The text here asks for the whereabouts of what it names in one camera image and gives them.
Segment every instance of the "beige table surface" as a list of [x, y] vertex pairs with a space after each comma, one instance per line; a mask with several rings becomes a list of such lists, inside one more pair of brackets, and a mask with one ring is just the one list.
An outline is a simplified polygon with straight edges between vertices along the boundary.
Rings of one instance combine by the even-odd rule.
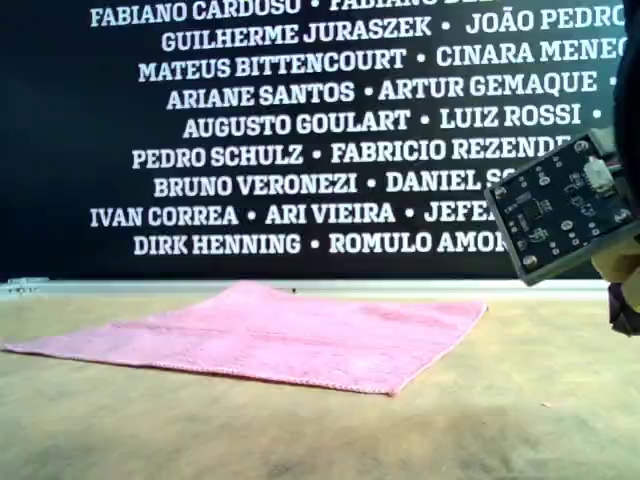
[[[202, 298], [0, 302], [0, 339]], [[490, 303], [397, 398], [2, 353], [0, 479], [636, 480], [640, 339], [606, 317], [595, 301]]]

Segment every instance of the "sensor module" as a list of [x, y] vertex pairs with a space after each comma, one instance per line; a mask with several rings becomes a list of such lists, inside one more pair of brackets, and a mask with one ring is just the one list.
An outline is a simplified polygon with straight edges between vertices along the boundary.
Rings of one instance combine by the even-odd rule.
[[485, 190], [525, 284], [560, 275], [640, 233], [612, 133], [591, 130]]

